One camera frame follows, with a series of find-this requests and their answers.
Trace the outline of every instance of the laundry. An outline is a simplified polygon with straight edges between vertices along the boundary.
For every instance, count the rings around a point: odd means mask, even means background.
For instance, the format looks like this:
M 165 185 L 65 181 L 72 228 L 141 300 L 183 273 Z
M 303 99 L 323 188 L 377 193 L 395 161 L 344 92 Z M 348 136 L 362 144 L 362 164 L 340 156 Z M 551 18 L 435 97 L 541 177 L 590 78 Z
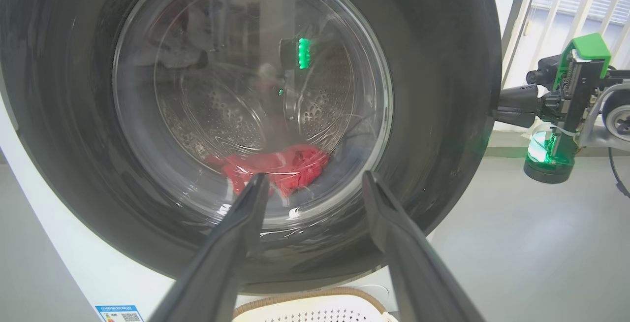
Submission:
M 306 188 L 328 164 L 328 154 L 313 145 L 293 145 L 284 151 L 252 156 L 231 155 L 219 159 L 208 156 L 206 162 L 221 166 L 232 182 L 235 194 L 240 194 L 254 174 L 266 172 L 270 184 L 282 196 Z

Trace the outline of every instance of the wall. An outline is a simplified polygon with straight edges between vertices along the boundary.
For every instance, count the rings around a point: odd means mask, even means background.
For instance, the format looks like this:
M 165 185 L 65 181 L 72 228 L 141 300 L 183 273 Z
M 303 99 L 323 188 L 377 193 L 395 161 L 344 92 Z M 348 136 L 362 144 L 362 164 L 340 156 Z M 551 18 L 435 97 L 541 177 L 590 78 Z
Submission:
M 98 322 L 7 165 L 0 196 L 1 319 Z

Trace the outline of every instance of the green 3d-printed part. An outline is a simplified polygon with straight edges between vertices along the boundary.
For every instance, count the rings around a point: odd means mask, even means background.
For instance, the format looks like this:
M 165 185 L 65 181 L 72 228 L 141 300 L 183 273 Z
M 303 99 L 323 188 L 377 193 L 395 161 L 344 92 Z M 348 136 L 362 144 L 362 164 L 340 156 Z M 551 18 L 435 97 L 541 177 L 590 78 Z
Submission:
M 606 76 L 611 56 L 610 50 L 608 50 L 608 46 L 606 46 L 606 42 L 603 41 L 601 35 L 596 32 L 576 37 L 571 40 L 565 51 L 562 53 L 560 66 L 558 66 L 558 73 L 556 74 L 556 82 L 553 85 L 554 91 L 556 91 L 560 86 L 560 83 L 562 82 L 562 75 L 569 69 L 567 55 L 569 55 L 573 49 L 576 49 L 578 54 L 580 54 L 580 57 L 585 60 L 603 60 L 603 68 L 601 69 L 600 78 L 604 78 Z

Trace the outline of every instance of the laundry basket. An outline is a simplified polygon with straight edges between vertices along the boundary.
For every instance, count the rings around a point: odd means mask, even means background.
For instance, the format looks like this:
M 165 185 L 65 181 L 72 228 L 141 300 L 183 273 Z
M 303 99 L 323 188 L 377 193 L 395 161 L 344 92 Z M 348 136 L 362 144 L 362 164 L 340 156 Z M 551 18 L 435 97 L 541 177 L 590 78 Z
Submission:
M 368 293 L 335 288 L 250 302 L 234 310 L 234 322 L 398 321 Z

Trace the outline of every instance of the gray floor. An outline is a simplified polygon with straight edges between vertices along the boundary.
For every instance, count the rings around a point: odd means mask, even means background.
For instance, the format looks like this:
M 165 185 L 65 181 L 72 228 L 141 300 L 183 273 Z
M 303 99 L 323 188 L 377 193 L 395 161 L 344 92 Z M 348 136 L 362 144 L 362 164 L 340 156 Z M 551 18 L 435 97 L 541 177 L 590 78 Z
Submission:
M 488 322 L 630 320 L 630 198 L 608 160 L 578 159 L 562 185 L 522 165 L 484 159 L 434 248 Z
M 7 165 L 0 165 L 0 196 L 0 320 L 100 321 Z

